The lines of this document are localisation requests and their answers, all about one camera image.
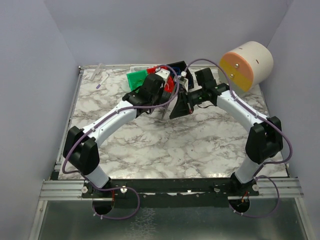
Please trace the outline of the black spool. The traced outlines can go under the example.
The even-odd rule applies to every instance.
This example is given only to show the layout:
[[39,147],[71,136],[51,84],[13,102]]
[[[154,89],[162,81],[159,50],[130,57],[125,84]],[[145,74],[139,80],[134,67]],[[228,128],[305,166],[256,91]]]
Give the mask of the black spool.
[[163,112],[162,112],[162,115],[161,115],[161,119],[164,120],[167,113],[170,111],[170,104],[168,103],[164,109],[163,109]]

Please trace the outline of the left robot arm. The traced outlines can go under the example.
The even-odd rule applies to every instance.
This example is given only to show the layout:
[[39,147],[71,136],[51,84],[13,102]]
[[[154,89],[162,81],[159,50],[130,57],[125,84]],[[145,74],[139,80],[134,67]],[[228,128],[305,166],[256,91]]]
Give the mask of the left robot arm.
[[164,106],[160,102],[169,77],[170,71],[165,69],[148,74],[141,86],[126,93],[103,117],[83,128],[73,126],[69,129],[62,152],[65,158],[62,172],[68,174],[65,167],[71,163],[87,180],[103,188],[110,177],[100,166],[99,147],[123,125],[144,113],[151,114],[156,107]]

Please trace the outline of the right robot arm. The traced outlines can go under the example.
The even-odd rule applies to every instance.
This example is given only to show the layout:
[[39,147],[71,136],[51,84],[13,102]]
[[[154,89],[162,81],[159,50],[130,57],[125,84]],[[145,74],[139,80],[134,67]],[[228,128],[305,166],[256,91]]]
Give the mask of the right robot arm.
[[256,171],[267,159],[273,158],[283,149],[283,138],[279,133],[282,129],[281,121],[276,116],[260,115],[231,91],[227,84],[217,84],[208,67],[195,72],[201,87],[198,90],[187,90],[186,76],[186,72],[181,73],[177,101],[169,117],[175,119],[191,115],[196,105],[209,101],[242,125],[248,132],[245,158],[230,177],[233,188],[240,189],[253,181]]

